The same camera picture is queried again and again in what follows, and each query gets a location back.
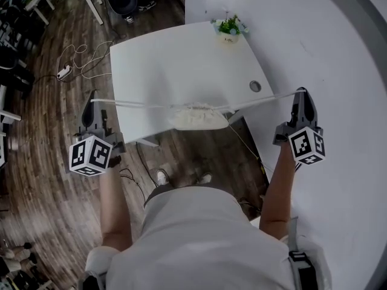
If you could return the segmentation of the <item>cream drawstring cloth bag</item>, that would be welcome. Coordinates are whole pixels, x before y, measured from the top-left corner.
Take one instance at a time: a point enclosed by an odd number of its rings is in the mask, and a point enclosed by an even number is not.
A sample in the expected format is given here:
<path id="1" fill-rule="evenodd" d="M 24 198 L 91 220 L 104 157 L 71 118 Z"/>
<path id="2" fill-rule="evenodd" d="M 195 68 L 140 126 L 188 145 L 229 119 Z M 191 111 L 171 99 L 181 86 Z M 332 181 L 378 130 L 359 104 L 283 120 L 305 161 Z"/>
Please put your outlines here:
<path id="1" fill-rule="evenodd" d="M 207 103 L 186 103 L 184 105 L 147 105 L 145 103 L 121 100 L 109 100 L 93 98 L 92 103 L 101 102 L 107 105 L 115 105 L 133 109 L 167 109 L 169 111 L 168 122 L 179 131 L 205 131 L 224 129 L 229 126 L 223 112 L 234 113 L 237 110 L 276 99 L 298 95 L 306 92 L 305 88 L 292 91 L 287 94 L 276 94 L 269 97 L 258 98 L 246 103 L 236 105 L 211 106 Z"/>

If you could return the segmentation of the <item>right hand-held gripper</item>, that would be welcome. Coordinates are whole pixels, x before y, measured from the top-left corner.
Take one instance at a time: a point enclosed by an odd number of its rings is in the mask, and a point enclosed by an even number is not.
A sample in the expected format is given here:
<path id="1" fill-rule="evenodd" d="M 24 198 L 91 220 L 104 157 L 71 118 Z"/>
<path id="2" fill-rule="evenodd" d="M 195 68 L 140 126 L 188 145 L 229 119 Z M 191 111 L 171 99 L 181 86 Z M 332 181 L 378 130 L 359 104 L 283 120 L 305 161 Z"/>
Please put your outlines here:
<path id="1" fill-rule="evenodd" d="M 317 110 L 314 101 L 308 91 L 298 88 L 294 95 L 291 109 L 291 124 L 304 127 L 295 130 L 282 123 L 276 127 L 273 144 L 280 146 L 281 143 L 290 143 L 293 158 L 297 163 L 312 165 L 325 159 L 325 143 L 323 129 L 309 126 L 317 126 Z"/>

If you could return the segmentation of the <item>white desk frame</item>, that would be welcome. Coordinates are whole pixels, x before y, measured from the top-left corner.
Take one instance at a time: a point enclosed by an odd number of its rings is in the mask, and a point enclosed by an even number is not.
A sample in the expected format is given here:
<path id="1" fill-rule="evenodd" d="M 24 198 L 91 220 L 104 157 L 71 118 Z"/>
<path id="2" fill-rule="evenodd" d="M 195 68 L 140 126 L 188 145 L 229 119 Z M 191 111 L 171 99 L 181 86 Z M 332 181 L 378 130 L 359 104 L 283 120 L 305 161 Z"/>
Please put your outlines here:
<path id="1" fill-rule="evenodd" d="M 0 85 L 0 168 L 6 164 L 5 157 L 5 137 L 4 132 L 5 124 L 13 124 L 14 121 L 21 121 L 22 118 L 19 115 L 6 111 L 5 106 L 5 95 L 7 87 Z"/>

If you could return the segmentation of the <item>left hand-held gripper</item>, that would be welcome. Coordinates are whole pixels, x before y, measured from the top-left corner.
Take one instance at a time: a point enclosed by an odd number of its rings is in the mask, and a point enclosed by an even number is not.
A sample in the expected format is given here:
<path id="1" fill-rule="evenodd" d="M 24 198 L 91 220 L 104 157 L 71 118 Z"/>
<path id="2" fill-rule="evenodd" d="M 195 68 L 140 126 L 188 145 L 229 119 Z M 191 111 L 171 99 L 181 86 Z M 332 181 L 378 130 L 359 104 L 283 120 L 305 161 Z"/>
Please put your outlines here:
<path id="1" fill-rule="evenodd" d="M 91 101 L 95 90 L 87 98 L 70 146 L 69 170 L 84 176 L 97 176 L 109 168 L 109 159 L 126 152 L 123 136 L 107 126 L 107 113 L 103 103 Z"/>

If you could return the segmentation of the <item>person's white shirt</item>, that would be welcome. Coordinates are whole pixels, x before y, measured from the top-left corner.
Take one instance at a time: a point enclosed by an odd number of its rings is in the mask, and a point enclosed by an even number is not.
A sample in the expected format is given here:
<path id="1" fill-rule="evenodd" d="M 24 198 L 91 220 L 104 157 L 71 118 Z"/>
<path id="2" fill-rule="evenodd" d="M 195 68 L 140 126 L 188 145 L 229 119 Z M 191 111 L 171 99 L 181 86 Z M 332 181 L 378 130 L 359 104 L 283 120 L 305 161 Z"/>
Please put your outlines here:
<path id="1" fill-rule="evenodd" d="M 128 249 L 90 252 L 79 290 L 332 290 L 322 250 L 296 227 L 290 218 L 278 240 L 254 227 L 230 193 L 178 188 L 147 203 Z"/>

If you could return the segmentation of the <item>person's dark trousers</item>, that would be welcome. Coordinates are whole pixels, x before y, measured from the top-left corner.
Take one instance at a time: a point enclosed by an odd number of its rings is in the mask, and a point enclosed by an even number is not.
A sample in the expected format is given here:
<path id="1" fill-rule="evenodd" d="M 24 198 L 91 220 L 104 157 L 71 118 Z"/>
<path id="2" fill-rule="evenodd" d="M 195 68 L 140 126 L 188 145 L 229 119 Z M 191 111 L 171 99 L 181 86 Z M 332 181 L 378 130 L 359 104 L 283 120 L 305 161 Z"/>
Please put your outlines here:
<path id="1" fill-rule="evenodd" d="M 160 195 L 165 192 L 177 190 L 177 189 L 178 187 L 174 187 L 171 183 L 167 183 L 165 185 L 159 185 L 158 187 L 154 188 L 154 190 L 148 196 L 147 200 L 145 200 L 144 207 L 146 207 L 147 203 L 157 195 Z"/>

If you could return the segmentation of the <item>person's left forearm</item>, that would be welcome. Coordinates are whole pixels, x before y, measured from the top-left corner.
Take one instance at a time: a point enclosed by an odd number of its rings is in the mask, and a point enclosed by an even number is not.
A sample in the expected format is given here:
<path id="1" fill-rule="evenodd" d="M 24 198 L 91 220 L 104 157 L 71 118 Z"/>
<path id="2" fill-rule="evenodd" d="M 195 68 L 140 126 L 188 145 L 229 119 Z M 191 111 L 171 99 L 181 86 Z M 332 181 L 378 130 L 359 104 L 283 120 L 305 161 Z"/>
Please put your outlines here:
<path id="1" fill-rule="evenodd" d="M 132 245 L 131 218 L 118 167 L 100 176 L 99 191 L 102 245 L 124 251 Z"/>

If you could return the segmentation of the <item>small potted green plant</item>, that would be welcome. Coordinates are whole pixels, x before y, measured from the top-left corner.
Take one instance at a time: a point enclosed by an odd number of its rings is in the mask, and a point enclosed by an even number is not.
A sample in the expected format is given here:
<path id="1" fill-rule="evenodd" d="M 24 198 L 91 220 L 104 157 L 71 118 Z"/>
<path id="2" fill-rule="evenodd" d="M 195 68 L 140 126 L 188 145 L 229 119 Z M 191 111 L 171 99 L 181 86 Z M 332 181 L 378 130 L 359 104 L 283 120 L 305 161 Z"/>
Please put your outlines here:
<path id="1" fill-rule="evenodd" d="M 212 19 L 210 23 L 219 41 L 225 44 L 235 44 L 241 35 L 249 33 L 249 27 L 240 20 L 237 14 L 222 20 Z"/>

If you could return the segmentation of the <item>white table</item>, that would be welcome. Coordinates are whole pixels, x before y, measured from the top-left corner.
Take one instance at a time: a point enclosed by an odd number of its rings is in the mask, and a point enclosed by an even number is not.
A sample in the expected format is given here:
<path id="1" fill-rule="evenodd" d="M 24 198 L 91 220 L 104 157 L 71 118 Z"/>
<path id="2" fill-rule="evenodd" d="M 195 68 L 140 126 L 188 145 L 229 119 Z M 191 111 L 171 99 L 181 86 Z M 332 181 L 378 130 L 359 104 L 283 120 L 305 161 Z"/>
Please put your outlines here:
<path id="1" fill-rule="evenodd" d="M 219 41 L 209 22 L 181 25 L 135 37 L 110 49 L 116 100 L 147 105 L 236 105 L 273 91 L 244 36 Z M 253 92 L 249 83 L 262 86 Z M 126 143 L 171 129 L 167 109 L 117 108 Z"/>

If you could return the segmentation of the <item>row of black office chairs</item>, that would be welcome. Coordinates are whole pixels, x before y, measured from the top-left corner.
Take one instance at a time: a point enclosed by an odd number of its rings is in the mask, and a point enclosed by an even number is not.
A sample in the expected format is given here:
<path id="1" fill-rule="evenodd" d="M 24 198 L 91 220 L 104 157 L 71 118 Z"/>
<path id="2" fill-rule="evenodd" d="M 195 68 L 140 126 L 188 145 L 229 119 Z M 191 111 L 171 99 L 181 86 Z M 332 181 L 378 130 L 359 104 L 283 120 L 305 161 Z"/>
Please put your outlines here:
<path id="1" fill-rule="evenodd" d="M 0 22 L 9 24 L 12 31 L 22 34 L 28 20 L 19 8 L 20 3 L 0 0 Z M 0 45 L 0 86 L 17 90 L 25 100 L 31 93 L 35 76 L 19 63 L 19 54 L 12 47 Z"/>

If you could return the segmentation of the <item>person's right forearm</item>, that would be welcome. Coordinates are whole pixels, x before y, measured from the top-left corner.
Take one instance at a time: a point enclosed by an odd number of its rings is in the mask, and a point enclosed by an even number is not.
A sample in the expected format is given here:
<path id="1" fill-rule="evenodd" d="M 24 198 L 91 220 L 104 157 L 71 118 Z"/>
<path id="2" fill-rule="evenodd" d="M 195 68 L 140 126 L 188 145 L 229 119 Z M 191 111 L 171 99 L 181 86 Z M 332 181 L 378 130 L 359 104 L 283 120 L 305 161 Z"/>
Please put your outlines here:
<path id="1" fill-rule="evenodd" d="M 295 169 L 290 144 L 282 143 L 275 171 L 265 194 L 259 223 L 261 231 L 278 240 L 287 235 Z"/>

